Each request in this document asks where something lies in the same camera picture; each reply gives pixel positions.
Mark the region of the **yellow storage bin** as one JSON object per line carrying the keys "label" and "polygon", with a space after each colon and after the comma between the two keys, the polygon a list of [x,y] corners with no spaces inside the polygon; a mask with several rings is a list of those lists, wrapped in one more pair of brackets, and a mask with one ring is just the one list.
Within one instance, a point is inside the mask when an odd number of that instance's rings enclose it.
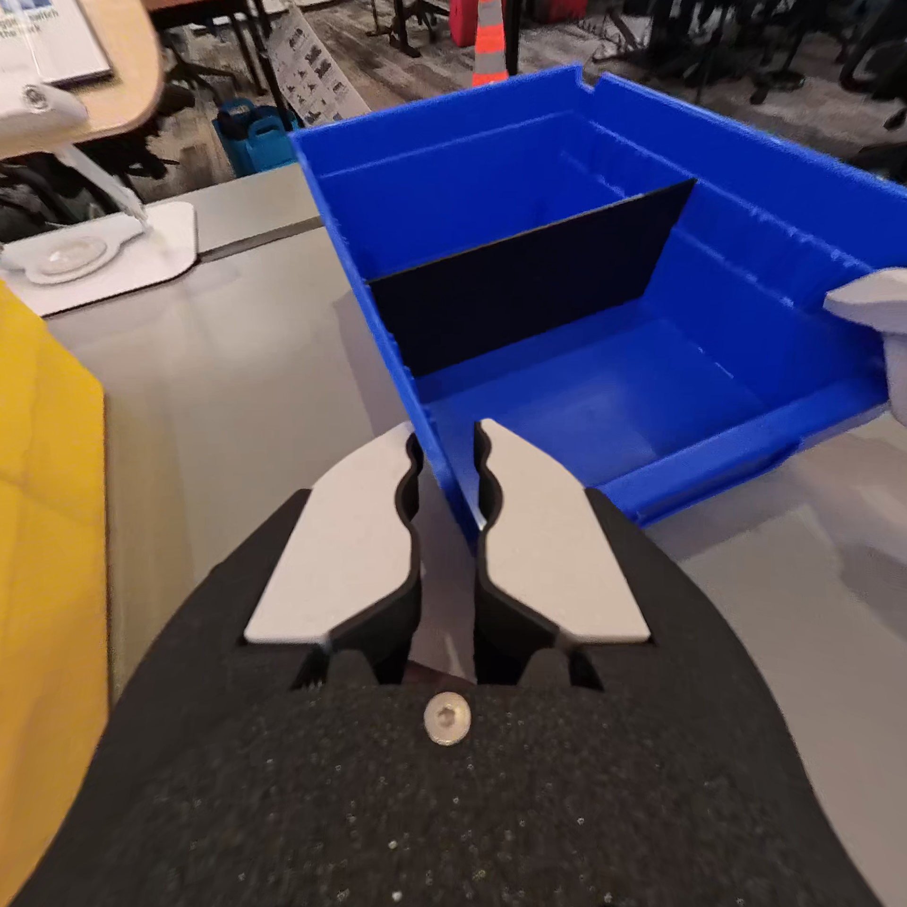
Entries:
{"label": "yellow storage bin", "polygon": [[2,285],[2,905],[71,807],[109,698],[103,388]]}

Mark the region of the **blue plastic container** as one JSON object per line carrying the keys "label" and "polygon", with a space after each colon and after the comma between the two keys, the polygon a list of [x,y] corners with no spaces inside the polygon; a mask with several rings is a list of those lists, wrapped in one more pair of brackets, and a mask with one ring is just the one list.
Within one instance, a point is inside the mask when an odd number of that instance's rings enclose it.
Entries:
{"label": "blue plastic container", "polygon": [[296,159],[274,105],[233,98],[221,104],[211,124],[236,178],[273,171]]}

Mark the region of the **orange traffic cone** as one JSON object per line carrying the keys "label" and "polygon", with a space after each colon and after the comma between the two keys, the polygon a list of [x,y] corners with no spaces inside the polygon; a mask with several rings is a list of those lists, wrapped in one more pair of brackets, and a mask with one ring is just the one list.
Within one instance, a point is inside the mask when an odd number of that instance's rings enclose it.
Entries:
{"label": "orange traffic cone", "polygon": [[509,79],[507,62],[508,14],[512,1],[478,1],[471,86],[482,87]]}

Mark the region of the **white desk lamp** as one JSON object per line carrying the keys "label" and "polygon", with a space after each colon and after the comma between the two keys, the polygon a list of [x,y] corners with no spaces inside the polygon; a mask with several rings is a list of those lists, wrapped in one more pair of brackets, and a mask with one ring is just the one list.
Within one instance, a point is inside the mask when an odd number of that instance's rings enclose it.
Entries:
{"label": "white desk lamp", "polygon": [[2,141],[22,153],[26,140],[87,180],[117,212],[2,245],[6,286],[40,317],[148,289],[185,274],[198,258],[196,210],[188,202],[147,209],[130,188],[73,144],[57,143],[87,125],[72,93],[23,73],[2,76]]}

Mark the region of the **blue storage bin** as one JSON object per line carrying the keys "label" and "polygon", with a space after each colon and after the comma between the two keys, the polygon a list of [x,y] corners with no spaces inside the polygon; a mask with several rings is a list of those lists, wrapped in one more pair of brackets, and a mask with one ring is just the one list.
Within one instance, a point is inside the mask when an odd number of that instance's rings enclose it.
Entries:
{"label": "blue storage bin", "polygon": [[[491,418],[640,527],[865,424],[878,334],[825,294],[905,265],[905,187],[579,66],[292,134],[319,215],[466,538]],[[689,178],[644,295],[422,378],[368,282]]]}

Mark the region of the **instruction sheet on board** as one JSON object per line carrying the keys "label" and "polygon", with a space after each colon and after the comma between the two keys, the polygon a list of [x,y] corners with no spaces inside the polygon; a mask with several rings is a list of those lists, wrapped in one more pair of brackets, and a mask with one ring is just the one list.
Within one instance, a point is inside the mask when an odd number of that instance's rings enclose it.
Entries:
{"label": "instruction sheet on board", "polygon": [[3,160],[109,138],[141,125],[155,110],[163,65],[143,3],[77,2],[108,56],[112,75],[57,87],[34,77],[1,74]]}

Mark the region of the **black blue bin divider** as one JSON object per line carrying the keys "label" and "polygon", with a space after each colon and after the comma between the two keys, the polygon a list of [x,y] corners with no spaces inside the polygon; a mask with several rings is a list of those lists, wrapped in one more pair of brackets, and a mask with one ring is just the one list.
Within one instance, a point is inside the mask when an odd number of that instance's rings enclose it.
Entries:
{"label": "black blue bin divider", "polygon": [[368,282],[422,378],[640,299],[697,179]]}

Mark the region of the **printed paper banner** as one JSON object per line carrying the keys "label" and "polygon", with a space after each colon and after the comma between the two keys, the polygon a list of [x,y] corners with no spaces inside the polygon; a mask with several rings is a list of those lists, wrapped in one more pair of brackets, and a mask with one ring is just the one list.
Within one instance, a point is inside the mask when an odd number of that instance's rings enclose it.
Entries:
{"label": "printed paper banner", "polygon": [[272,24],[266,46],[280,95],[300,129],[370,113],[298,6],[289,5]]}

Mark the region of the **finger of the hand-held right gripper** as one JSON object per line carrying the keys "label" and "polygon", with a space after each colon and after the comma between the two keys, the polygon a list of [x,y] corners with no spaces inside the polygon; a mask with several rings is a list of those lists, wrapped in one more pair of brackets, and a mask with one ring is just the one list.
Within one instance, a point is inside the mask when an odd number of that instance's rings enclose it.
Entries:
{"label": "finger of the hand-held right gripper", "polygon": [[823,308],[880,334],[906,333],[906,268],[889,267],[828,291]]}
{"label": "finger of the hand-held right gripper", "polygon": [[907,341],[906,334],[886,332],[882,336],[885,357],[889,408],[892,417],[902,426],[907,425]]}

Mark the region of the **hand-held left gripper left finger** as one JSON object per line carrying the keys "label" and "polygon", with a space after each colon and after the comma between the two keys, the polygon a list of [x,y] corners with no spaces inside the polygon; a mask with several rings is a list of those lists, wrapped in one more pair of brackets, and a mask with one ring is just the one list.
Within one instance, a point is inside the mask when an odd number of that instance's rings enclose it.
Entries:
{"label": "hand-held left gripper left finger", "polygon": [[243,631],[253,645],[354,650],[384,684],[402,681],[422,617],[414,527],[422,448],[409,422],[359,447],[309,489]]}

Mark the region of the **black office chair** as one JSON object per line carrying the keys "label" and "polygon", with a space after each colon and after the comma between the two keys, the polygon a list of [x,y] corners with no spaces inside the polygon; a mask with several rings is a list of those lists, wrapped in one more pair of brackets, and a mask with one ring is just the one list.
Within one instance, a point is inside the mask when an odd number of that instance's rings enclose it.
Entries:
{"label": "black office chair", "polygon": [[867,20],[838,79],[848,94],[906,101],[906,2],[884,2]]}

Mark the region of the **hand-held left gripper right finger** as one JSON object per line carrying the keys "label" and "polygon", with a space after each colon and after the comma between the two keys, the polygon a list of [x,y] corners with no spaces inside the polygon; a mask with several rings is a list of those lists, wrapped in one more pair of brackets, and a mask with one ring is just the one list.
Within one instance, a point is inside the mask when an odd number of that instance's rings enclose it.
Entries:
{"label": "hand-held left gripper right finger", "polygon": [[540,651],[642,645],[650,627],[589,491],[491,418],[474,425],[482,515],[475,548],[477,681],[516,684]]}

